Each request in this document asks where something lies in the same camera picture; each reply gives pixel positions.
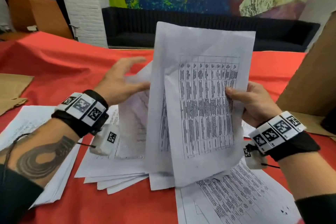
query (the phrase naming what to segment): table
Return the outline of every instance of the table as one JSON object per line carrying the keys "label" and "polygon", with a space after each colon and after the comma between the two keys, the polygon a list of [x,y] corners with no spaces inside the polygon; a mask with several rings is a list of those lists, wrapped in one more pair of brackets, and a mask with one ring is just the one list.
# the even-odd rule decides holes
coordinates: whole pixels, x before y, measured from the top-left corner
{"label": "table", "polygon": [[[121,57],[153,57],[152,50],[108,50],[73,40],[37,32],[19,41],[0,43],[0,72],[34,75],[23,93],[27,105],[57,105],[73,92],[93,88],[104,73]],[[254,52],[250,80],[263,84],[276,100],[300,65],[304,54],[295,52]],[[144,64],[136,65],[131,73]],[[15,117],[19,108],[0,116],[0,130]],[[322,156],[336,169],[336,143],[328,137],[313,135]],[[84,143],[91,137],[86,136]],[[160,223],[177,224],[174,189],[150,191],[149,180],[118,193],[97,191],[96,184],[74,179],[86,152],[81,146],[62,199],[28,212],[26,224]],[[270,158],[269,164],[276,165]],[[282,172],[268,167],[266,172],[288,188]]]}

